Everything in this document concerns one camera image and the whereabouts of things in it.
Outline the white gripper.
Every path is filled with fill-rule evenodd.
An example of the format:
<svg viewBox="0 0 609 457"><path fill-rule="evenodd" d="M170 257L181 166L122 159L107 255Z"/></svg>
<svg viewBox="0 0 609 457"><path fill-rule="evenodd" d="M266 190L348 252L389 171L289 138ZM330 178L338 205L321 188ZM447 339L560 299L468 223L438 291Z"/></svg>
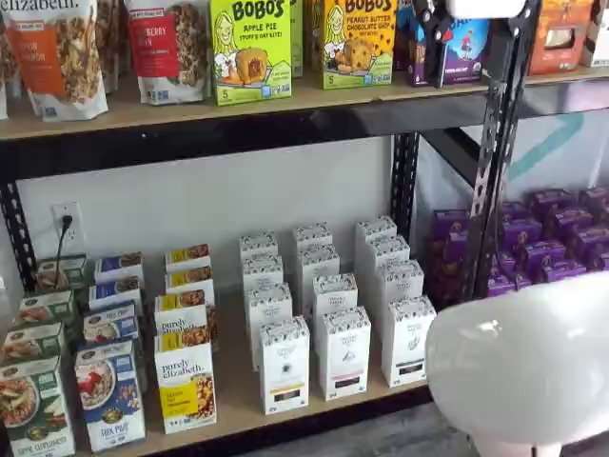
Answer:
<svg viewBox="0 0 609 457"><path fill-rule="evenodd" d="M523 9L523 0L414 0L413 10L425 36L424 78L441 89L444 81L445 33L453 17L515 17Z"/></svg>

